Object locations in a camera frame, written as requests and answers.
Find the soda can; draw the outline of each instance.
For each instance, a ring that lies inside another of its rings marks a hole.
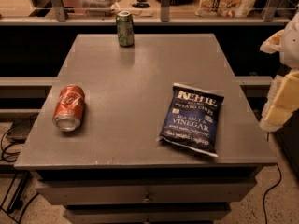
[[[85,94],[77,85],[67,85],[61,92],[55,112],[53,123],[61,131],[69,132],[80,126],[85,106]]]
[[[133,16],[128,11],[121,11],[116,16],[119,43],[122,47],[134,44]]]

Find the bag of snacks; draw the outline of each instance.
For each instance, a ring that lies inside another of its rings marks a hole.
[[[224,97],[175,83],[159,140],[218,157],[214,145]]]
[[[256,0],[200,0],[195,12],[201,17],[247,17]]]

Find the table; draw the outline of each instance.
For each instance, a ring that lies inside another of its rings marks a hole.
[[[157,141],[174,82],[224,95],[218,158]],[[74,83],[84,117],[62,133],[51,117]],[[276,162],[214,35],[138,34],[129,48],[117,35],[78,35],[15,168],[72,223],[194,223],[224,217]]]

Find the gray tabletop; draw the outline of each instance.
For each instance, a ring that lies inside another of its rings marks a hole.
[[[224,95],[218,158],[157,141],[174,82]],[[61,89],[86,94],[81,127],[59,131],[52,115]],[[78,35],[21,151],[17,169],[200,167],[273,164],[276,157],[214,35]]]

